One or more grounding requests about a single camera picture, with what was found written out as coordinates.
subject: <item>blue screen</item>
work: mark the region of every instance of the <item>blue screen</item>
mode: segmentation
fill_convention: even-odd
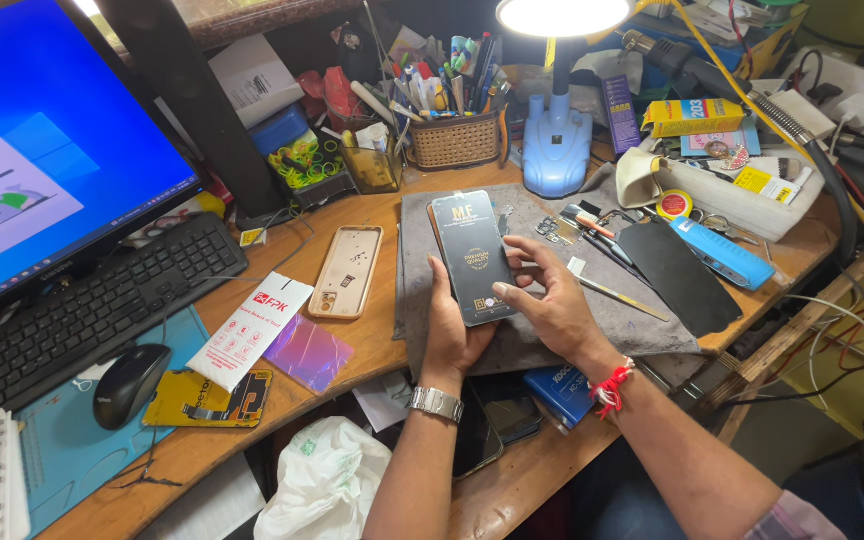
[[[0,292],[196,180],[53,0],[0,8]]]

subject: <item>computer mouse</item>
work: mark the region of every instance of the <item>computer mouse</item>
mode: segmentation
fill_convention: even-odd
[[[127,349],[102,375],[95,388],[92,413],[106,430],[115,431],[136,418],[169,367],[172,349],[146,344]]]

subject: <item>speaker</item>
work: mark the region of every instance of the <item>speaker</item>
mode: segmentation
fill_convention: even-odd
[[[171,0],[96,0],[135,65],[249,217],[288,206]]]

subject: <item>monitor screen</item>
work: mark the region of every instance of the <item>monitor screen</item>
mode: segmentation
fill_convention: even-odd
[[[0,8],[0,293],[196,182],[54,0]]]

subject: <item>person's right hand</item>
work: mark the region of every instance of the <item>person's right hand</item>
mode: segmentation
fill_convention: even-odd
[[[538,283],[545,288],[541,300],[520,288],[496,282],[492,291],[524,314],[538,337],[553,353],[575,365],[593,383],[612,376],[625,357],[609,343],[589,310],[579,279],[558,256],[538,240],[505,236],[515,283],[526,288]],[[537,266],[523,266],[535,263]]]

